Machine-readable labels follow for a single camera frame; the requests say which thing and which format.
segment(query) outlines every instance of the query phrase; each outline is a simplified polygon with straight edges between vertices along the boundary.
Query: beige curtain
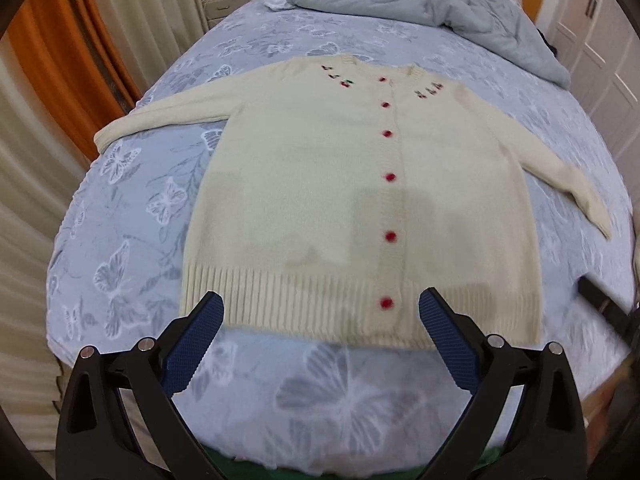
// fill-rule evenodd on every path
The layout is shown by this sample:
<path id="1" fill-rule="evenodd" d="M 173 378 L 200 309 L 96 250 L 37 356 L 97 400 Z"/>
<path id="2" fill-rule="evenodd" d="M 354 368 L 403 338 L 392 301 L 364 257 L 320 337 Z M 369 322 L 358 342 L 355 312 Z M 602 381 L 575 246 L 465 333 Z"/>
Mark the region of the beige curtain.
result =
<path id="1" fill-rule="evenodd" d="M 122 59 L 148 89 L 209 29 L 201 0 L 96 0 Z"/>
<path id="2" fill-rule="evenodd" d="M 31 450 L 54 449 L 60 368 L 46 343 L 47 264 L 88 163 L 0 40 L 0 404 Z"/>

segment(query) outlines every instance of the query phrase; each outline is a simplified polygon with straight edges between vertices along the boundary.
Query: cream cardigan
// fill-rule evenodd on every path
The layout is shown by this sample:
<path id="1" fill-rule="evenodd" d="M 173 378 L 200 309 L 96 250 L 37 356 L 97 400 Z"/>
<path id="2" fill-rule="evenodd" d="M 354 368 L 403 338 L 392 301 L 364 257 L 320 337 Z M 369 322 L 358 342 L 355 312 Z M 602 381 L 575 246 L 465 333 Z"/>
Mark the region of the cream cardigan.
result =
<path id="1" fill-rule="evenodd" d="M 95 142 L 226 118 L 184 249 L 184 314 L 215 290 L 228 326 L 419 348 L 418 295 L 435 286 L 485 333 L 533 344 L 542 286 L 522 170 L 609 235 L 579 170 L 417 66 L 297 57 L 153 102 Z"/>

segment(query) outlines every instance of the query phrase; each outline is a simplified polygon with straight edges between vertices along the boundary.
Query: orange curtain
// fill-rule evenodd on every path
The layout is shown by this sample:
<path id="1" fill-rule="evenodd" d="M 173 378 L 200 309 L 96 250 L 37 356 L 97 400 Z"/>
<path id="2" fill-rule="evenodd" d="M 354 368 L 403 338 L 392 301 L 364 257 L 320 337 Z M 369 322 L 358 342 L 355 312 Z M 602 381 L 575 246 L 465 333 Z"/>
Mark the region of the orange curtain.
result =
<path id="1" fill-rule="evenodd" d="M 140 92 L 94 0 L 25 0 L 8 28 L 36 94 L 91 160 L 94 134 L 129 112 Z"/>

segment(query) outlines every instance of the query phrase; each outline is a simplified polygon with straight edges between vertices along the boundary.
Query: metal screw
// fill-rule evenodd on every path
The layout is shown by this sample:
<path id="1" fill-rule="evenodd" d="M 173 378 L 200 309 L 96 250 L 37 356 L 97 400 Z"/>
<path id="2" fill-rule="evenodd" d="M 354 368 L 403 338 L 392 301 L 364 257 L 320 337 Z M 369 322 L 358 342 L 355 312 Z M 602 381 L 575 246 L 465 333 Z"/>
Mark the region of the metal screw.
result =
<path id="1" fill-rule="evenodd" d="M 80 351 L 80 357 L 82 359 L 88 359 L 89 357 L 91 357 L 94 354 L 95 350 L 94 347 L 92 346 L 85 346 L 81 351 Z"/>
<path id="2" fill-rule="evenodd" d="M 560 343 L 556 343 L 555 341 L 553 341 L 549 343 L 549 351 L 552 354 L 560 355 L 562 354 L 562 352 L 564 352 L 564 349 L 562 348 L 562 345 Z"/>
<path id="3" fill-rule="evenodd" d="M 138 349 L 146 352 L 147 350 L 151 350 L 155 344 L 156 342 L 153 339 L 151 339 L 150 337 L 145 337 L 144 339 L 138 341 Z"/>
<path id="4" fill-rule="evenodd" d="M 504 346 L 504 339 L 497 334 L 491 334 L 486 340 L 489 346 L 494 348 L 502 348 Z"/>

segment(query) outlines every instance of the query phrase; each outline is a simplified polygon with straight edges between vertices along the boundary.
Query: bed sheet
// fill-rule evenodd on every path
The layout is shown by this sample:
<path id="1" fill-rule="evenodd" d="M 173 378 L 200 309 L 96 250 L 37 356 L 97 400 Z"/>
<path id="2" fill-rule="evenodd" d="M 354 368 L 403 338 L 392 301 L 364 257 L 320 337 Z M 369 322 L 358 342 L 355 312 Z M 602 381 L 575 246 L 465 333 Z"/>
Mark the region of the bed sheet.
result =
<path id="1" fill-rule="evenodd" d="M 544 284 L 544 341 L 560 341 L 582 395 L 622 360 L 623 347 L 574 300 L 582 274 L 623 303 L 634 293 L 631 205 L 602 138 L 566 91 L 443 28 L 294 9 L 254 0 L 182 56 L 138 103 L 291 56 L 351 52 L 373 63 L 415 62 L 462 80 L 582 168 L 605 200 L 605 240 L 569 198 L 527 175 Z M 120 140 L 74 195 L 47 277 L 47 339 L 72 365 L 79 349 L 129 349 L 178 314 L 182 249 L 198 186 L 223 122 L 168 126 Z M 512 392 L 492 442 L 506 436 Z M 174 401 L 197 438 L 269 467 L 369 476 L 426 463 L 462 413 L 434 351 L 347 348 L 222 329 Z"/>

